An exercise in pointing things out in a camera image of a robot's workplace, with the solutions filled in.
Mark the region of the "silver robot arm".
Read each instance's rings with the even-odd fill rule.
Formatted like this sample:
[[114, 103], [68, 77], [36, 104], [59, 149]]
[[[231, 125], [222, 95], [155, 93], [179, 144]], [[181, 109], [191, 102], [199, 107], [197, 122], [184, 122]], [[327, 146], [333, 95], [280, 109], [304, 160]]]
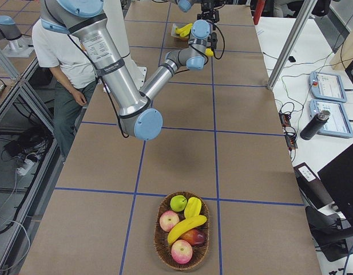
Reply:
[[179, 1], [153, 1], [154, 3], [174, 3], [179, 7], [179, 9], [187, 13], [193, 7], [194, 4], [200, 4], [201, 13], [197, 15], [197, 20], [204, 20], [208, 23], [218, 23], [220, 20], [218, 8], [224, 6], [224, 1], [214, 1], [214, 0], [179, 0]]
[[140, 140], [152, 140], [161, 132], [163, 118], [151, 102], [182, 67], [202, 70], [211, 33], [209, 22], [199, 19], [191, 27], [188, 48], [174, 50], [154, 74], [138, 88], [126, 68], [106, 25], [103, 1], [41, 1], [42, 26], [52, 32], [71, 34], [83, 44], [101, 78], [115, 98], [122, 132]]

